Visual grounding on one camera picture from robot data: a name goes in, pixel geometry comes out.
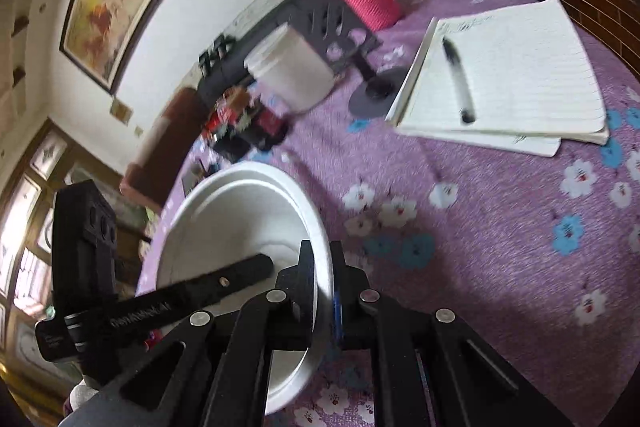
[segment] white flower print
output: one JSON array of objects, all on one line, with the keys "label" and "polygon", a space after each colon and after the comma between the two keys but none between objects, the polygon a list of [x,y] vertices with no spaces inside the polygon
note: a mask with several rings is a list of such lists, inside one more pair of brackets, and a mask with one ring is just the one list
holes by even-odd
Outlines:
[{"label": "white flower print", "polygon": [[339,416],[349,406],[349,395],[346,389],[341,389],[334,383],[320,391],[320,398],[316,401],[325,414],[336,413]]},{"label": "white flower print", "polygon": [[320,415],[313,409],[301,407],[293,412],[293,416],[296,417],[296,423],[300,427],[326,427],[326,423],[320,419]]},{"label": "white flower print", "polygon": [[609,199],[618,208],[626,208],[631,204],[631,185],[626,182],[616,182],[609,193]]},{"label": "white flower print", "polygon": [[376,70],[376,73],[382,73],[383,71],[391,70],[393,68],[395,68],[395,66],[391,62],[386,62]]},{"label": "white flower print", "polygon": [[436,208],[449,208],[458,199],[458,185],[455,183],[436,183],[429,194],[429,202]]},{"label": "white flower print", "polygon": [[591,162],[583,162],[577,159],[573,165],[564,170],[564,180],[560,184],[562,194],[567,194],[572,200],[580,196],[591,194],[591,185],[598,177],[593,172]]},{"label": "white flower print", "polygon": [[407,221],[415,219],[415,204],[414,200],[405,200],[402,196],[396,196],[391,201],[382,203],[378,219],[385,227],[401,229]]},{"label": "white flower print", "polygon": [[367,274],[367,277],[371,277],[371,274],[373,273],[373,265],[369,262],[369,257],[366,255],[358,255],[357,253],[346,251],[344,252],[344,261],[349,266],[360,268]]},{"label": "white flower print", "polygon": [[389,62],[390,60],[394,60],[396,57],[404,57],[404,46],[398,46],[394,48],[392,52],[389,52],[383,55],[383,60]]},{"label": "white flower print", "polygon": [[362,418],[366,423],[373,423],[374,420],[374,412],[373,412],[373,402],[371,400],[361,403],[358,406],[358,416]]},{"label": "white flower print", "polygon": [[344,227],[349,235],[357,235],[358,237],[367,237],[373,229],[373,223],[365,216],[356,216],[347,219]]},{"label": "white flower print", "polygon": [[640,152],[631,151],[629,159],[626,161],[626,168],[629,169],[631,179],[640,182]]},{"label": "white flower print", "polygon": [[604,303],[606,301],[607,296],[601,293],[600,290],[594,290],[591,293],[587,293],[587,295],[583,295],[580,299],[580,304],[574,310],[578,324],[580,326],[593,324],[596,318],[605,312]]},{"label": "white flower print", "polygon": [[361,212],[368,205],[373,203],[373,197],[376,195],[373,188],[366,183],[353,185],[349,192],[342,197],[342,203],[348,210],[357,210]]},{"label": "white flower print", "polygon": [[640,102],[640,94],[636,93],[633,89],[627,86],[626,95],[634,102]]},{"label": "white flower print", "polygon": [[633,253],[640,253],[640,225],[634,225],[634,229],[629,234],[629,246]]}]

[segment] floral pattern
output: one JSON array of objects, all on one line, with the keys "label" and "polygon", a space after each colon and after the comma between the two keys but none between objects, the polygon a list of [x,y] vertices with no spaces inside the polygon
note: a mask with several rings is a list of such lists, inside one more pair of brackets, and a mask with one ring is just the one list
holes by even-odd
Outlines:
[{"label": "floral pattern", "polygon": [[401,229],[417,216],[415,205],[414,200],[405,200],[402,196],[396,196],[391,201],[382,203],[378,219],[384,227]]},{"label": "floral pattern", "polygon": [[376,192],[366,183],[353,185],[342,197],[342,203],[347,210],[363,211],[368,205],[373,203]]},{"label": "floral pattern", "polygon": [[296,425],[300,427],[326,427],[326,423],[320,419],[320,415],[313,409],[301,407],[293,412],[293,416],[296,418]]},{"label": "floral pattern", "polygon": [[640,152],[631,151],[631,154],[626,161],[626,168],[629,171],[631,179],[640,182]]},{"label": "floral pattern", "polygon": [[[412,2],[419,6],[412,9]],[[372,67],[391,68],[400,59],[408,64],[433,16],[463,15],[531,0],[470,2],[398,0],[408,8],[407,17],[379,34],[382,46],[368,55]],[[609,109],[607,125],[613,140],[604,148],[564,140],[555,157],[538,158],[398,136],[381,122],[357,123],[350,129],[355,133],[350,133],[353,117],[348,100],[361,83],[351,68],[331,96],[296,117],[284,146],[274,147],[274,158],[321,208],[327,235],[342,241],[348,263],[372,273],[372,285],[401,304],[430,312],[443,304],[442,299],[458,299],[459,306],[474,309],[474,328],[491,331],[492,339],[503,346],[498,352],[509,360],[529,355],[529,344],[517,341],[527,331],[536,335],[549,323],[551,332],[573,330],[567,343],[558,343],[553,334],[541,334],[541,354],[536,360],[529,357],[528,375],[551,390],[549,398],[561,410],[572,411],[572,423],[596,427],[593,419],[604,417],[614,393],[628,380],[628,375],[611,370],[610,361],[630,360],[640,352],[640,340],[632,334],[625,343],[615,341],[616,335],[633,325],[634,306],[640,299],[640,286],[633,284],[640,263],[640,200],[635,193],[640,182],[640,153],[636,152],[640,130],[627,123],[628,107],[640,108],[640,86],[602,44],[580,28],[577,32]],[[385,61],[383,56],[395,55],[393,50],[400,46],[404,46],[404,57],[390,56]],[[634,112],[629,116],[633,122]],[[280,162],[285,148],[290,163]],[[212,160],[217,158],[206,153]],[[565,169],[578,158],[591,163],[597,180],[590,187],[578,187],[583,195],[571,198],[559,185]],[[370,188],[366,203],[346,198],[344,204],[342,198],[353,184]],[[393,195],[386,197],[389,187]],[[174,207],[163,212],[161,225],[168,225],[180,207],[184,198],[175,196],[180,189],[174,188],[170,197]],[[417,211],[415,219],[399,229],[378,219],[382,205],[396,195],[415,200]],[[370,221],[369,235],[349,234],[345,222],[356,216]],[[407,245],[420,234],[430,235],[433,241],[417,248]],[[163,239],[159,226],[145,266],[158,263]],[[139,289],[149,291],[155,281],[155,271],[145,268]],[[513,311],[512,320],[496,320],[494,311],[499,309]],[[587,355],[575,357],[575,353]],[[328,350],[306,389],[282,413],[272,415],[267,425],[372,425],[367,418],[373,413],[364,410],[371,401],[369,356],[360,354]],[[550,360],[560,358],[566,360],[567,372],[549,372]],[[612,393],[598,392],[602,384],[598,378],[584,380],[579,369],[585,363],[596,377],[601,372],[607,376]],[[342,415],[327,414],[316,404],[330,385],[346,391],[349,405]]]},{"label": "floral pattern", "polygon": [[364,420],[365,423],[373,424],[374,422],[374,409],[373,402],[371,400],[361,403],[358,406],[358,416]]},{"label": "floral pattern", "polygon": [[572,200],[580,196],[588,196],[591,194],[591,185],[597,179],[591,162],[576,160],[564,170],[564,180],[560,184],[560,190]]},{"label": "floral pattern", "polygon": [[373,223],[366,216],[356,216],[347,219],[344,222],[344,227],[349,235],[366,237],[373,229]]},{"label": "floral pattern", "polygon": [[615,109],[607,109],[607,126],[615,131],[622,125],[622,115]]},{"label": "floral pattern", "polygon": [[356,133],[356,132],[364,131],[369,126],[370,123],[371,123],[370,120],[354,120],[347,127],[347,132]]},{"label": "floral pattern", "polygon": [[580,216],[564,216],[560,223],[554,226],[554,250],[560,255],[569,255],[580,247],[582,234],[584,227]]},{"label": "floral pattern", "polygon": [[402,242],[398,264],[406,269],[420,269],[429,264],[435,251],[435,241],[428,233],[419,233]]},{"label": "floral pattern", "polygon": [[396,240],[390,235],[381,233],[375,237],[367,237],[363,243],[364,251],[376,257],[385,257],[393,252]]},{"label": "floral pattern", "polygon": [[320,391],[320,398],[316,401],[316,405],[324,411],[324,414],[342,416],[349,406],[349,395],[346,389],[332,383]]},{"label": "floral pattern", "polygon": [[600,147],[600,155],[602,156],[602,164],[605,167],[617,169],[622,165],[622,147],[620,147],[618,140],[613,137],[610,137],[607,143]]},{"label": "floral pattern", "polygon": [[609,199],[618,208],[626,208],[631,204],[631,185],[627,182],[616,182],[609,193]]},{"label": "floral pattern", "polygon": [[640,129],[640,109],[629,107],[626,110],[626,121],[634,129]]},{"label": "floral pattern", "polygon": [[429,194],[429,202],[436,208],[449,208],[458,201],[458,184],[436,183]]},{"label": "floral pattern", "polygon": [[607,296],[600,290],[583,295],[580,304],[575,307],[574,315],[580,326],[590,325],[605,312]]},{"label": "floral pattern", "polygon": [[640,102],[640,94],[628,86],[626,87],[626,95],[634,102]]}]

